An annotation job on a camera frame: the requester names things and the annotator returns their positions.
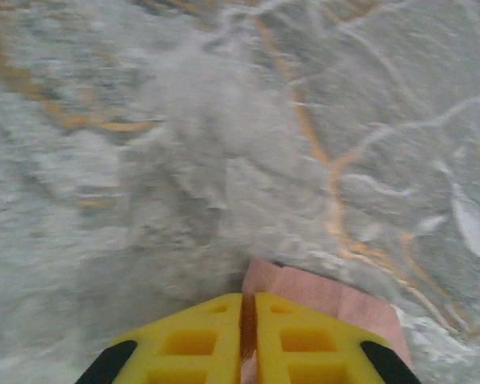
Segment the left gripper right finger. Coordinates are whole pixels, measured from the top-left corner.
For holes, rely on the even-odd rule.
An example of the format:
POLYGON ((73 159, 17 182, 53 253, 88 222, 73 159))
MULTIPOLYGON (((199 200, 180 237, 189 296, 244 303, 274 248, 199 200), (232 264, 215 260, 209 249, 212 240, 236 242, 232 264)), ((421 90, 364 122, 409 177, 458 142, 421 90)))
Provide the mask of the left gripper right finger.
POLYGON ((419 382, 380 336, 275 294, 254 297, 259 383, 419 382))

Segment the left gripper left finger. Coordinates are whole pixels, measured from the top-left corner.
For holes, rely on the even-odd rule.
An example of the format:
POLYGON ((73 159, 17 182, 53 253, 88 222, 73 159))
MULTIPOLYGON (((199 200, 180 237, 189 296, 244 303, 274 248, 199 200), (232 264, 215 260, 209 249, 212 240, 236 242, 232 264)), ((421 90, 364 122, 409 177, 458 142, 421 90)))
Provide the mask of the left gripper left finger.
POLYGON ((117 337, 78 383, 241 381, 242 295, 225 294, 117 337))

